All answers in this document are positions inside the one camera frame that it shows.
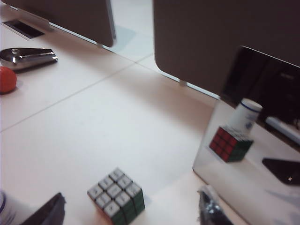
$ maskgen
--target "white bottle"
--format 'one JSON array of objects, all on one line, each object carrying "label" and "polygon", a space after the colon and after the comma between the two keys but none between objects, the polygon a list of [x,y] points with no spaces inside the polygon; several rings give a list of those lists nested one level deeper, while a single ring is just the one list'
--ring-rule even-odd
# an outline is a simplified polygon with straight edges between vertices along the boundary
[{"label": "white bottle", "polygon": [[19,225],[34,212],[28,205],[20,203],[3,191],[0,193],[0,201],[1,225]]},{"label": "white bottle", "polygon": [[236,131],[248,135],[263,107],[244,98],[231,115],[227,125]]}]

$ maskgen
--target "red cube face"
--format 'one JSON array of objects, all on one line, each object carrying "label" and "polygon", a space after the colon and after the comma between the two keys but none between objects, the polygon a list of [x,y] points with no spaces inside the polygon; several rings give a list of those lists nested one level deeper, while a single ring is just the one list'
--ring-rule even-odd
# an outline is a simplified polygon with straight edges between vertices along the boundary
[{"label": "red cube face", "polygon": [[221,155],[221,158],[222,158],[225,162],[227,162],[227,160],[228,160],[228,158],[229,158],[229,155],[228,155],[226,152],[223,151],[223,153],[222,153],[222,155]]},{"label": "red cube face", "polygon": [[226,142],[224,140],[220,140],[219,145],[221,146],[221,148],[223,149],[226,146]]},{"label": "red cube face", "polygon": [[230,138],[229,143],[231,144],[231,146],[235,146],[236,145],[237,140],[234,137]]},{"label": "red cube face", "polygon": [[219,141],[220,141],[220,137],[218,137],[217,135],[214,137],[214,142],[215,143],[219,143]]},{"label": "red cube face", "polygon": [[219,136],[222,136],[223,133],[224,133],[224,130],[223,130],[221,127],[219,127],[219,129],[218,129],[218,131],[217,131],[217,134],[218,134]]},{"label": "red cube face", "polygon": [[228,141],[230,139],[231,135],[228,132],[225,132],[223,135],[223,139]]},{"label": "red cube face", "polygon": [[233,146],[231,146],[231,145],[226,145],[226,147],[225,147],[225,151],[228,153],[228,154],[230,154],[232,151],[233,151]]},{"label": "red cube face", "polygon": [[210,148],[211,148],[211,149],[215,150],[216,147],[217,147],[217,144],[216,144],[216,143],[214,143],[214,142],[211,142],[211,143],[210,143]]},{"label": "red cube face", "polygon": [[220,155],[221,154],[221,152],[222,152],[222,149],[220,148],[220,147],[217,147],[217,150],[215,151],[218,155]]}]

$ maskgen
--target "rubik's cube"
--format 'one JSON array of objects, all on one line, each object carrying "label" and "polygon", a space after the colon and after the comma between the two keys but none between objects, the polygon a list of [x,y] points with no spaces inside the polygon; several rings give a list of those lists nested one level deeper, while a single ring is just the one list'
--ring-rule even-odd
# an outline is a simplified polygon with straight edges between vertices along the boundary
[{"label": "rubik's cube", "polygon": [[225,162],[235,162],[244,158],[252,143],[246,135],[224,126],[218,128],[210,148]]},{"label": "rubik's cube", "polygon": [[88,190],[88,195],[111,225],[127,225],[145,209],[142,189],[119,168]]}]

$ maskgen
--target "silver stapler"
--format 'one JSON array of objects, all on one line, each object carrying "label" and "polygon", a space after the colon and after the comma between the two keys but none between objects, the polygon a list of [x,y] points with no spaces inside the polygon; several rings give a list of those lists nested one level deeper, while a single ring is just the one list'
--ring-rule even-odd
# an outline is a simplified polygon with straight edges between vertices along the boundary
[{"label": "silver stapler", "polygon": [[30,68],[57,60],[52,49],[46,48],[8,48],[0,52],[2,66],[12,70]]}]

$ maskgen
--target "red ball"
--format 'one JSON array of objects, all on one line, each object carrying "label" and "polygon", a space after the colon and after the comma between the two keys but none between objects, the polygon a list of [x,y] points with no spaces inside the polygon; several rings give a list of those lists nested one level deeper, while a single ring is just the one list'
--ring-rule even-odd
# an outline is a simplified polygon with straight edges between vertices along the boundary
[{"label": "red ball", "polygon": [[7,93],[15,89],[17,76],[14,71],[7,67],[0,68],[0,94]]}]

